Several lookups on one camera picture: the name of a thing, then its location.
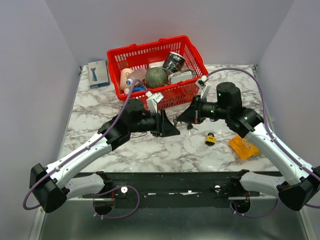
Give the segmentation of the silver key bunch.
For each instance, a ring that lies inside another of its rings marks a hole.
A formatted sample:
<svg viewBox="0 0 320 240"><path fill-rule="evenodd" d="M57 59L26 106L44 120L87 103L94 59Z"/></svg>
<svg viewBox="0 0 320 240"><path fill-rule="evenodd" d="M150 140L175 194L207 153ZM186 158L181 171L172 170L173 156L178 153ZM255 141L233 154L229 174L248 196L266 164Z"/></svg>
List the silver key bunch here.
<svg viewBox="0 0 320 240"><path fill-rule="evenodd" d="M178 121L177 121L177 119L176 119L176 118L174 118L174 119L173 119L173 125L174 125L174 127L176 127L176 126L177 126L177 124L178 124Z"/></svg>

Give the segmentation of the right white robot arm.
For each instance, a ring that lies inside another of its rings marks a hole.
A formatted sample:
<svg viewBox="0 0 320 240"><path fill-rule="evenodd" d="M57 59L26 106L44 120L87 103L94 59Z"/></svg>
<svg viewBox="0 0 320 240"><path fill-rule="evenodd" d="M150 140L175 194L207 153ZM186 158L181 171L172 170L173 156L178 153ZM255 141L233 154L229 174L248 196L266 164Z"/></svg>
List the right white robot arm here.
<svg viewBox="0 0 320 240"><path fill-rule="evenodd" d="M298 156L267 131L261 115L242 105L241 91L234 83L220 83L216 92L217 102L195 96L177 121L201 124L205 119L224 120L230 130L257 147L282 174L275 177L243 170L230 183L230 191L236 196L254 191L278 197L289 209L299 211L319 191L319 167L302 159L294 162L291 158Z"/></svg>

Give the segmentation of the black head key set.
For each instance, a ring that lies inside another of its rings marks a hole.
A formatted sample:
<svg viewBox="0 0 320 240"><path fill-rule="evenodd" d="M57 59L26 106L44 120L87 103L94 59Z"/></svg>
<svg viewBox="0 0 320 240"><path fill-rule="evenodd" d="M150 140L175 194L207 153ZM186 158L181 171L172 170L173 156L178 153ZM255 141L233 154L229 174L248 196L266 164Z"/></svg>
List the black head key set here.
<svg viewBox="0 0 320 240"><path fill-rule="evenodd" d="M187 130L189 131L189 130L196 130L196 131L198 131L198 129L196 128L196 127L194 127L191 123L188 123L187 124Z"/></svg>

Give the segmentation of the yellow black padlock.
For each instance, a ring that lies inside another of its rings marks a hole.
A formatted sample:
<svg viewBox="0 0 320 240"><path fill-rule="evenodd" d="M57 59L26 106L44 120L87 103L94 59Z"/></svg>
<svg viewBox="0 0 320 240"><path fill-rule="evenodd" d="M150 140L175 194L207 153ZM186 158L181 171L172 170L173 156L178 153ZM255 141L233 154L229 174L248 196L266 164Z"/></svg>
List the yellow black padlock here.
<svg viewBox="0 0 320 240"><path fill-rule="evenodd" d="M207 134L206 139L205 139L205 144L208 146L213 146L216 144L216 138L212 132Z"/></svg>

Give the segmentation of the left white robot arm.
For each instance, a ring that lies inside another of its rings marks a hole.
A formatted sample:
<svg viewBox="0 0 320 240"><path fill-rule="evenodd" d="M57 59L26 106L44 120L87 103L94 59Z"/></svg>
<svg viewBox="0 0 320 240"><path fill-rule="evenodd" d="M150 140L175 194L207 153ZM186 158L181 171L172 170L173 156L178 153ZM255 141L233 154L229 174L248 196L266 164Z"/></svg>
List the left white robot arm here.
<svg viewBox="0 0 320 240"><path fill-rule="evenodd" d="M46 213L57 210L70 198L90 194L107 197L111 185L104 173L80 178L76 175L95 160L128 142L132 133L139 132L150 132L154 137L162 138L180 134L165 110L150 113L141 100L131 98L125 102L117 116L105 122L72 153L47 166L39 163L33 166L30 171L30 193Z"/></svg>

